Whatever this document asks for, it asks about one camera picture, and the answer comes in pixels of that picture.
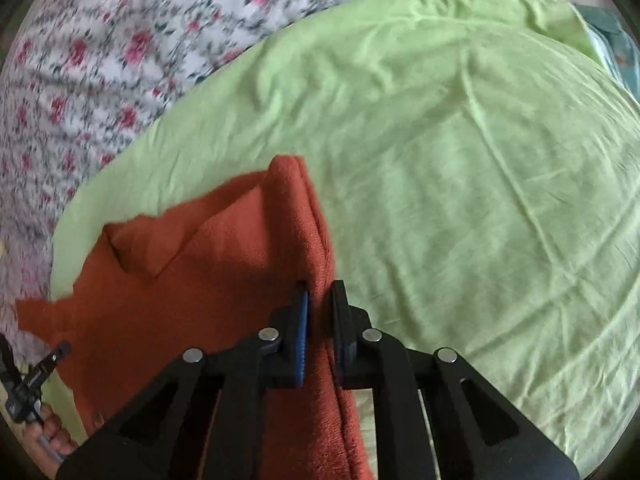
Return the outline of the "person's left hand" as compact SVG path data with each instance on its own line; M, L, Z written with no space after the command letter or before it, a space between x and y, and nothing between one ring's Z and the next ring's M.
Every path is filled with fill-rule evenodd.
M48 478L54 479L61 463L53 453L69 456L76 451L78 444L63 427L62 420L49 404L40 406L42 422L29 422L24 428L23 443L27 454Z

